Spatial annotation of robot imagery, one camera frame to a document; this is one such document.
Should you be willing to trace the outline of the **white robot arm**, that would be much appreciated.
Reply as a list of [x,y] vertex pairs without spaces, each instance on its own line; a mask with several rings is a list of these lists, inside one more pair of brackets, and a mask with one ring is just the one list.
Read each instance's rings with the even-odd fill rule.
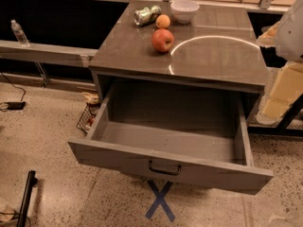
[[265,105],[257,115],[263,125],[276,123],[303,94],[303,0],[296,0],[281,19],[257,38],[286,60],[279,69]]

